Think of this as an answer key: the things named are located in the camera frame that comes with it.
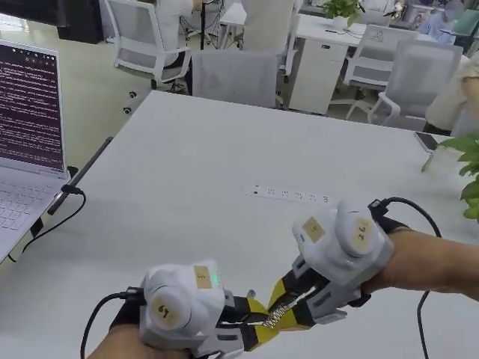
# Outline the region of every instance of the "chair backrest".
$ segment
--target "chair backrest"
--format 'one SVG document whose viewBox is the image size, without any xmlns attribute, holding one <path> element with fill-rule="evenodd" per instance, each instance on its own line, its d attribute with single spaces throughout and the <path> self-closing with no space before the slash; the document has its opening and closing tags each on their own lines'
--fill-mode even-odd
<svg viewBox="0 0 479 359">
<path fill-rule="evenodd" d="M 274 108 L 278 58 L 272 53 L 204 50 L 192 56 L 193 96 Z"/>
<path fill-rule="evenodd" d="M 403 39 L 415 39 L 418 33 L 399 28 L 368 25 L 348 63 L 344 81 L 362 82 L 386 86 L 391 75 L 397 43 Z"/>
<path fill-rule="evenodd" d="M 459 68 L 463 49 L 444 43 L 402 40 L 385 95 L 401 114 L 424 117 L 427 108 Z"/>
<path fill-rule="evenodd" d="M 366 10 L 365 13 L 361 13 L 361 16 L 356 20 L 356 22 L 359 24 L 388 27 L 389 23 L 391 22 L 391 17 L 384 15 L 385 14 L 380 11 Z"/>
<path fill-rule="evenodd" d="M 115 66 L 158 72 L 158 63 L 164 63 L 164 50 L 154 6 L 140 1 L 106 0 L 106 7 L 115 30 Z"/>
</svg>

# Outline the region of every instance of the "laptop keyboard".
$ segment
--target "laptop keyboard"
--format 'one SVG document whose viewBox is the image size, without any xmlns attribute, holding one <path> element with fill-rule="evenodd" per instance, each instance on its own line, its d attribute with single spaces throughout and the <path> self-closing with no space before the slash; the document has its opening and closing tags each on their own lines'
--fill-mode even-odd
<svg viewBox="0 0 479 359">
<path fill-rule="evenodd" d="M 18 230 L 51 193 L 52 186 L 21 184 L 0 178 L 0 227 Z"/>
</svg>

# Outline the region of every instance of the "power outlet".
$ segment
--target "power outlet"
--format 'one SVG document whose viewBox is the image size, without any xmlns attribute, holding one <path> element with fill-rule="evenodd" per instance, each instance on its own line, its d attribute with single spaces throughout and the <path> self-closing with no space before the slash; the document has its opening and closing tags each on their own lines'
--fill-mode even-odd
<svg viewBox="0 0 479 359">
<path fill-rule="evenodd" d="M 331 203 L 329 196 L 309 191 L 298 191 L 288 188 L 276 188 L 270 185 L 249 185 L 242 188 L 243 194 L 252 197 L 269 198 L 271 200 L 286 200 L 288 202 L 324 206 Z"/>
</svg>

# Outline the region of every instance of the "number label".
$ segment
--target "number label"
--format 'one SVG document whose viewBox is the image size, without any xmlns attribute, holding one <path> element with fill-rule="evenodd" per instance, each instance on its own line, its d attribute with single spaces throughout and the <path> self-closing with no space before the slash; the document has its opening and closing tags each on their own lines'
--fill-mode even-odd
<svg viewBox="0 0 479 359">
<path fill-rule="evenodd" d="M 370 247 L 372 223 L 365 218 L 356 220 L 356 231 L 353 234 L 353 246 L 360 253 L 367 253 Z"/>
<path fill-rule="evenodd" d="M 158 308 L 158 311 L 163 314 L 163 319 L 166 319 L 168 317 L 168 314 L 170 313 L 170 311 L 166 309 L 164 305 L 160 306 Z"/>
<path fill-rule="evenodd" d="M 174 307 L 169 305 L 168 301 L 161 296 L 155 298 L 153 301 L 151 305 L 151 313 L 168 329 L 174 328 L 181 319 L 180 314 L 174 309 Z"/>
<path fill-rule="evenodd" d="M 206 266 L 195 266 L 196 286 L 198 289 L 212 289 L 210 270 Z"/>
<path fill-rule="evenodd" d="M 306 223 L 302 226 L 302 229 L 305 230 L 308 237 L 311 238 L 313 243 L 316 243 L 325 235 L 324 229 L 317 222 L 314 217 L 309 218 Z"/>
</svg>

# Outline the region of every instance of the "white cabinet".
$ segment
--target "white cabinet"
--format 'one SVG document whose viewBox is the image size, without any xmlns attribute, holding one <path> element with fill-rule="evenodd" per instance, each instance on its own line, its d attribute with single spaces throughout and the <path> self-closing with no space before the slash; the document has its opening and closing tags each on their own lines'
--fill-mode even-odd
<svg viewBox="0 0 479 359">
<path fill-rule="evenodd" d="M 348 46 L 305 40 L 289 108 L 326 114 Z"/>
</svg>

